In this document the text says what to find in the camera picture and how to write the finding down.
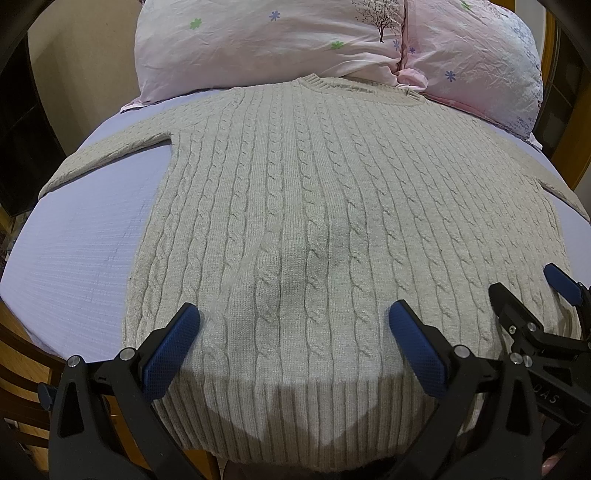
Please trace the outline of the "beige cable-knit sweater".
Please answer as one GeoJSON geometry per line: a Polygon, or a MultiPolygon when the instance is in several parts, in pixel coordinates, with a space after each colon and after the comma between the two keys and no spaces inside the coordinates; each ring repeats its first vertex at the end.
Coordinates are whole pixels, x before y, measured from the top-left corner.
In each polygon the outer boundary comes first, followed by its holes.
{"type": "Polygon", "coordinates": [[[575,194],[489,124],[401,88],[315,75],[233,88],[78,150],[46,192],[148,146],[170,163],[127,283],[122,342],[184,303],[201,331],[155,408],[172,437],[240,463],[362,466],[412,442],[434,403],[386,320],[407,301],[497,357],[506,285],[554,333],[575,194]]]}

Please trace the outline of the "pink floral pillow right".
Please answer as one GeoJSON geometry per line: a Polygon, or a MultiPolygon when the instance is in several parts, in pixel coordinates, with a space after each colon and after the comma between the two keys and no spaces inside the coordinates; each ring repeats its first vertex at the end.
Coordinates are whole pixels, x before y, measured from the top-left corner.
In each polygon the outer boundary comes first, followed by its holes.
{"type": "Polygon", "coordinates": [[[490,1],[408,1],[398,81],[528,140],[543,102],[534,36],[490,1]]]}

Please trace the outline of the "pink floral pillow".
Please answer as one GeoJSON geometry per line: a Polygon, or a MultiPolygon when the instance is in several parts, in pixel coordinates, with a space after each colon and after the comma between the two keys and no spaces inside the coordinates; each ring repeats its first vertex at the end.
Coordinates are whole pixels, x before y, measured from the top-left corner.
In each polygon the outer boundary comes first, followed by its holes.
{"type": "Polygon", "coordinates": [[[402,1],[146,1],[128,106],[310,74],[394,85],[404,20],[402,1]]]}
{"type": "Polygon", "coordinates": [[[408,1],[398,81],[528,140],[543,102],[534,36],[490,1],[408,1]]]}

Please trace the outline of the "pink floral pillow left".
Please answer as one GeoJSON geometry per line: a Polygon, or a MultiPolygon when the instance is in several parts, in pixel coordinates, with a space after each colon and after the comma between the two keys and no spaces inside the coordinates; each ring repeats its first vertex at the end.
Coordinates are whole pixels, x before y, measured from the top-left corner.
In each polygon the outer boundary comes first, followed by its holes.
{"type": "Polygon", "coordinates": [[[402,1],[146,1],[128,106],[310,74],[394,85],[404,20],[402,1]]]}

